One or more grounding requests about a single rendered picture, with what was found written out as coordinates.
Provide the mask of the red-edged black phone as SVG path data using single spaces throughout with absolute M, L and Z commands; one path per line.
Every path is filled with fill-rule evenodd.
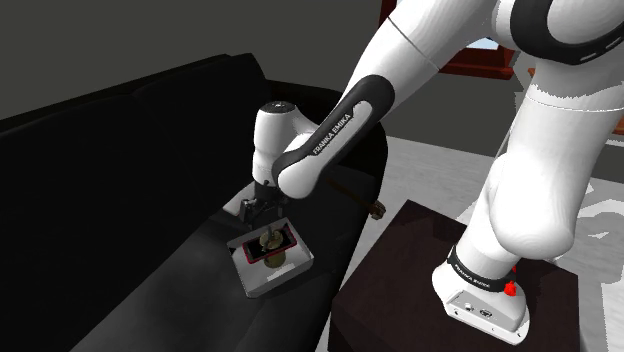
M 297 244 L 297 239 L 286 227 L 266 231 L 257 238 L 251 239 L 242 245 L 245 258 L 249 264 L 267 259 L 285 251 Z

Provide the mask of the olive brass vase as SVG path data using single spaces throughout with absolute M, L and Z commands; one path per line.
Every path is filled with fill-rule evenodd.
M 263 262 L 266 267 L 276 269 L 282 266 L 286 260 L 285 248 L 287 235 L 283 230 L 266 231 L 259 238 L 262 252 L 268 254 Z

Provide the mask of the grey square tray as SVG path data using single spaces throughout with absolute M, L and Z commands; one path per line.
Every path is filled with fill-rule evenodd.
M 284 264 L 276 269 L 266 267 L 263 260 L 249 264 L 245 258 L 242 245 L 251 239 L 259 237 L 266 231 L 271 232 L 282 227 L 289 229 L 297 239 L 295 246 L 285 250 L 286 260 Z M 231 258 L 248 298 L 258 298 L 270 290 L 291 281 L 296 276 L 310 269 L 314 262 L 314 255 L 310 252 L 288 218 L 276 220 L 235 238 L 227 243 L 227 247 L 230 250 Z

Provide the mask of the brown wooden stick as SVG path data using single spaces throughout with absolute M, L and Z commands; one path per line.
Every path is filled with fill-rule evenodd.
M 350 199 L 352 199 L 353 201 L 355 201 L 357 204 L 359 204 L 360 206 L 362 206 L 371 216 L 372 219 L 374 220 L 380 220 L 383 218 L 383 216 L 386 213 L 386 208 L 385 206 L 378 200 L 375 200 L 373 203 L 367 202 L 365 200 L 363 200 L 362 198 L 360 198 L 357 194 L 355 194 L 354 192 L 350 191 L 349 189 L 347 189 L 345 186 L 340 185 L 338 182 L 336 182 L 334 179 L 332 178 L 327 178 L 326 182 L 335 190 L 337 190 L 338 192 L 346 195 L 347 197 L 349 197 Z

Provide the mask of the black sofa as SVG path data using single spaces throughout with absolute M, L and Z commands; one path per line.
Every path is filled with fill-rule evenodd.
M 314 352 L 380 193 L 384 129 L 287 205 L 314 261 L 257 299 L 224 205 L 252 180 L 261 106 L 320 122 L 338 97 L 222 55 L 0 132 L 0 352 Z

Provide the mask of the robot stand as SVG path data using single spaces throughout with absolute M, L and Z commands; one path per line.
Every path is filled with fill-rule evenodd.
M 581 352 L 578 278 L 521 260 L 530 328 L 512 346 L 444 312 L 433 270 L 464 224 L 406 201 L 332 302 L 328 352 Z

